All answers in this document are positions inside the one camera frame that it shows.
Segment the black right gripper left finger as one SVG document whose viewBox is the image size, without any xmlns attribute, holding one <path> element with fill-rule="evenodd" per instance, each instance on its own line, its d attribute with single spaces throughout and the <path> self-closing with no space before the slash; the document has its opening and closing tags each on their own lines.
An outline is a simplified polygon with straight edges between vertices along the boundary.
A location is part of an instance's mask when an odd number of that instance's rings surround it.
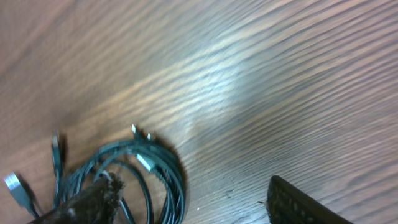
<svg viewBox="0 0 398 224">
<path fill-rule="evenodd" d="M 102 175 L 58 208 L 29 224 L 112 224 L 124 182 L 114 174 Z"/>
</svg>

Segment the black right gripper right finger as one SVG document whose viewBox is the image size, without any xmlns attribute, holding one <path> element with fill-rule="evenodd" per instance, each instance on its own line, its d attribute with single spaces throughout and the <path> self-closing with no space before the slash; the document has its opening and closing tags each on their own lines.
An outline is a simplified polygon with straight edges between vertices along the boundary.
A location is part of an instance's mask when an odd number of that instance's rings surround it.
<svg viewBox="0 0 398 224">
<path fill-rule="evenodd" d="M 278 175 L 269 182 L 267 211 L 271 224 L 351 224 Z"/>
</svg>

